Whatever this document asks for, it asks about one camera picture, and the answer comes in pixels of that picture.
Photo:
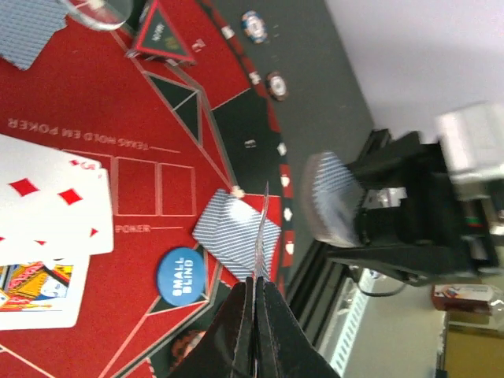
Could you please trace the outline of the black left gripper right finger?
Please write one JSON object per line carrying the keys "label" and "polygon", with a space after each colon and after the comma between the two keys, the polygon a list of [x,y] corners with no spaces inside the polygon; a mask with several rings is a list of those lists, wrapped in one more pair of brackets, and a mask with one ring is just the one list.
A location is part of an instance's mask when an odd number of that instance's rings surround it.
{"label": "black left gripper right finger", "polygon": [[256,281],[254,335],[259,377],[337,378],[313,348],[277,286]]}

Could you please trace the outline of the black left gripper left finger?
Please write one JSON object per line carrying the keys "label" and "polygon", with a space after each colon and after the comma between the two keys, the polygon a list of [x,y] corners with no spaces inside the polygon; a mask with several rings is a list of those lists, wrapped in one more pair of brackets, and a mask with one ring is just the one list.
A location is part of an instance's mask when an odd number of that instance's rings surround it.
{"label": "black left gripper left finger", "polygon": [[251,278],[232,288],[205,335],[171,377],[253,376],[253,290]]}

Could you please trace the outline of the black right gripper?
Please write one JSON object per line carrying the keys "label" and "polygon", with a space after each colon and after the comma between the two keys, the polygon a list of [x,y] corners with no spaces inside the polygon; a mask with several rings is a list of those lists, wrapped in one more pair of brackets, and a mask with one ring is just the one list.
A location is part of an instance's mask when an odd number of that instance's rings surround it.
{"label": "black right gripper", "polygon": [[491,202],[459,197],[440,143],[423,144],[410,132],[349,168],[367,191],[398,187],[406,196],[394,207],[361,207],[354,218],[360,246],[332,247],[328,259],[411,286],[503,271],[503,237],[491,230]]}

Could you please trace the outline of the blue card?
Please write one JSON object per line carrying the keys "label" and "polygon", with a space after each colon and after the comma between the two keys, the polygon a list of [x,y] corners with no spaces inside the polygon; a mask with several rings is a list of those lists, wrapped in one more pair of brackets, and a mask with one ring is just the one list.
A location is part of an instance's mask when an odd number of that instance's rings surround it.
{"label": "blue card", "polygon": [[265,192],[263,195],[263,205],[261,211],[261,219],[258,226],[258,234],[255,241],[254,251],[254,280],[267,273],[265,254],[264,254],[264,230],[269,208],[269,182],[266,182]]}
{"label": "blue card", "polygon": [[[241,281],[255,270],[255,247],[263,204],[261,195],[238,198],[218,189],[192,232],[194,239]],[[280,211],[280,197],[270,195],[262,234],[263,267],[268,277],[273,275],[274,254],[280,242]]]}
{"label": "blue card", "polygon": [[1,0],[1,57],[29,69],[54,33],[66,27],[67,14],[59,1]]}

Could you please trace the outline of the grey card deck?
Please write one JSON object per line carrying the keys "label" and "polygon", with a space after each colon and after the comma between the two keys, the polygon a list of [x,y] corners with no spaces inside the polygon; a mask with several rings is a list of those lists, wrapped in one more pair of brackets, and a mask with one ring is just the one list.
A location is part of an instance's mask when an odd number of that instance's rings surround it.
{"label": "grey card deck", "polygon": [[354,218],[364,191],[335,153],[323,151],[309,157],[301,194],[302,208],[316,240],[339,248],[360,245]]}

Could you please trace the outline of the blue small blind button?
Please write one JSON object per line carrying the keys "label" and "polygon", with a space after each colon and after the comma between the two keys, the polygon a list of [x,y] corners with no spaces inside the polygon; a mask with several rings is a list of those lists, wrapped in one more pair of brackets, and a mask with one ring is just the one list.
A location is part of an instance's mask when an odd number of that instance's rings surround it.
{"label": "blue small blind button", "polygon": [[172,249],[157,267],[158,293],[171,306],[188,306],[204,293],[206,275],[204,258],[198,251],[188,247]]}

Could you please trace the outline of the brown white chip stack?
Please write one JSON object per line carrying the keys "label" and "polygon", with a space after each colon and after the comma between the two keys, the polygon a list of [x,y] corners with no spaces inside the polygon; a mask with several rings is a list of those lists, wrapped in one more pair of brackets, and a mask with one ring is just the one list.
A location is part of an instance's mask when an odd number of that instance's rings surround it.
{"label": "brown white chip stack", "polygon": [[265,83],[266,89],[273,99],[281,102],[287,98],[287,83],[279,72],[270,72],[265,78]]}

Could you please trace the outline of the queen of spades card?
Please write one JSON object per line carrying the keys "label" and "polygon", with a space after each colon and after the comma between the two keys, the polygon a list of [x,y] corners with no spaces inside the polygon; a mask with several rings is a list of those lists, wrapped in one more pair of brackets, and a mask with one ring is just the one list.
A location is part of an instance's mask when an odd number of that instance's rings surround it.
{"label": "queen of spades card", "polygon": [[76,325],[91,257],[1,267],[1,330]]}

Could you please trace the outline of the purple white chip stack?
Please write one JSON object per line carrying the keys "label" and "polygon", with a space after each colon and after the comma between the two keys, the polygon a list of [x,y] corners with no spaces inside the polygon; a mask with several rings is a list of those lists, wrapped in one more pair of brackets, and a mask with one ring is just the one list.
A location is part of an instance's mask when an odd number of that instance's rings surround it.
{"label": "purple white chip stack", "polygon": [[253,43],[263,43],[268,38],[265,22],[254,10],[248,10],[241,16],[241,26],[246,37]]}

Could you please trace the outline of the clear round dealer puck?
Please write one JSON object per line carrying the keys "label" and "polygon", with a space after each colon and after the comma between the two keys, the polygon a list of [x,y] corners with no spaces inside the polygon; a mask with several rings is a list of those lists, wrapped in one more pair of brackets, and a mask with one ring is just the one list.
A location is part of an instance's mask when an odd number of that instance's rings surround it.
{"label": "clear round dealer puck", "polygon": [[94,31],[110,32],[120,28],[131,16],[130,0],[60,0],[69,16]]}

